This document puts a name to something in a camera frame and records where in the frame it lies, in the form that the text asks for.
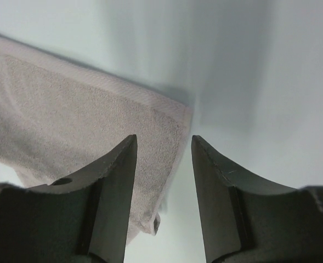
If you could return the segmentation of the grey towel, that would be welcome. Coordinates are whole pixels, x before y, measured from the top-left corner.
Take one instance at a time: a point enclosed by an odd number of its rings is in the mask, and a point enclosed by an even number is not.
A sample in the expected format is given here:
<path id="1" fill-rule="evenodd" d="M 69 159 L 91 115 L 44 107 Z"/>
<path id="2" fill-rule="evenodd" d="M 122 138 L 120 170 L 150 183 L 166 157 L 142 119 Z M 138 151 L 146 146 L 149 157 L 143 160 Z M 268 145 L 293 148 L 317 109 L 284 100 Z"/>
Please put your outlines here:
<path id="1" fill-rule="evenodd" d="M 190 109 L 156 92 L 0 36 L 0 162 L 49 184 L 138 139 L 128 237 L 156 234 Z"/>

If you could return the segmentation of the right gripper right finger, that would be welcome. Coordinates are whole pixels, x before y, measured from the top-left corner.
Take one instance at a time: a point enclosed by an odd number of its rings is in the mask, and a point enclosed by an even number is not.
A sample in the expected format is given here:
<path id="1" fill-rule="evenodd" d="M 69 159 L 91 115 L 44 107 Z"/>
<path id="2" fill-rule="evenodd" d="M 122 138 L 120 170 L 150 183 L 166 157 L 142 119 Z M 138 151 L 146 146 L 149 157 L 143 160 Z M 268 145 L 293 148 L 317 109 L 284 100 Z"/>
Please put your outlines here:
<path id="1" fill-rule="evenodd" d="M 301 260 L 295 188 L 252 173 L 198 135 L 191 154 L 207 262 Z"/>

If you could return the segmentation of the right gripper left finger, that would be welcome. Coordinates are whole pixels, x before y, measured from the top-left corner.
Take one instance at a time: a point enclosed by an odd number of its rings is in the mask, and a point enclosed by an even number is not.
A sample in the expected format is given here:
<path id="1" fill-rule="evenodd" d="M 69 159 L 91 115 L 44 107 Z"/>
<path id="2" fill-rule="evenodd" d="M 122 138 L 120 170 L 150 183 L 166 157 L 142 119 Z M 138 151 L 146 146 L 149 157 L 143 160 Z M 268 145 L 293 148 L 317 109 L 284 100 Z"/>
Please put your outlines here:
<path id="1" fill-rule="evenodd" d="M 122 262 L 137 163 L 137 137 L 56 180 L 31 188 L 38 234 L 27 262 Z"/>

